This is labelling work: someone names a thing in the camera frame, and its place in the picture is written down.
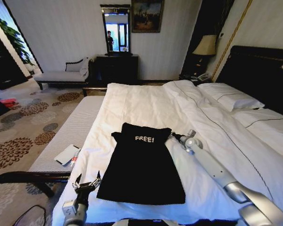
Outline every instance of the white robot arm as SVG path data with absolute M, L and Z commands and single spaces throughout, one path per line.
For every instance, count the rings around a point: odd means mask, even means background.
M 184 149 L 195 156 L 206 172 L 226 191 L 227 195 L 238 203 L 250 204 L 239 210 L 244 222 L 249 226 L 283 226 L 283 212 L 267 197 L 252 191 L 239 183 L 235 177 L 209 152 L 202 149 L 202 143 L 188 136 L 173 133 Z

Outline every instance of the telephone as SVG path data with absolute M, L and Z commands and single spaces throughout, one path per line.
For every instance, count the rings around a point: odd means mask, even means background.
M 191 81 L 206 81 L 211 79 L 210 75 L 208 73 L 201 74 L 200 76 L 191 76 Z

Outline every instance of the picture frame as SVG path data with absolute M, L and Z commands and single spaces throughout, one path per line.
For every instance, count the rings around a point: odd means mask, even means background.
M 132 33 L 160 32 L 164 0 L 132 0 Z

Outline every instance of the wall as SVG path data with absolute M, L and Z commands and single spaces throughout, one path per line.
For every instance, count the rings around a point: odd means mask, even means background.
M 247 0 L 235 0 L 217 43 L 217 55 L 211 59 L 207 72 L 213 73 L 245 7 Z M 236 33 L 215 79 L 219 75 L 233 45 L 283 48 L 283 0 L 253 0 Z
M 100 4 L 130 0 L 6 0 L 41 68 L 62 71 L 65 62 L 104 54 Z M 139 78 L 178 79 L 201 0 L 165 0 L 160 33 L 132 33 Z
M 11 54 L 11 56 L 13 57 L 14 61 L 17 63 L 17 65 L 19 66 L 19 68 L 21 69 L 22 73 L 28 77 L 30 76 L 29 71 L 27 70 L 27 68 L 24 66 L 21 58 L 18 56 L 17 52 L 15 51 L 15 49 L 13 48 L 13 46 L 11 45 L 10 41 L 8 40 L 8 38 L 6 37 L 4 31 L 1 29 L 0 27 L 0 39 L 3 42 L 4 46 L 7 48 L 7 50 L 9 51 L 9 53 Z

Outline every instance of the white duvet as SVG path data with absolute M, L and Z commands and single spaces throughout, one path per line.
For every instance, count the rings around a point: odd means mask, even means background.
M 124 122 L 154 128 L 169 127 L 178 134 L 187 134 L 194 129 L 204 149 L 242 184 L 263 193 L 283 210 L 283 157 L 249 133 L 226 111 L 211 105 L 191 82 L 173 81 L 161 87 L 109 84 L 70 180 L 53 211 L 54 226 L 63 225 L 63 203 L 76 198 L 71 184 L 78 175 L 82 173 L 81 183 L 93 181 L 98 170 L 104 175 L 116 145 L 111 133 L 121 131 Z M 232 201 L 174 138 L 168 139 L 166 146 L 186 193 L 185 204 L 149 206 L 110 202 L 97 199 L 96 190 L 89 196 L 86 222 L 137 218 L 170 219 L 191 224 L 204 218 L 238 219 L 238 209 L 242 205 Z

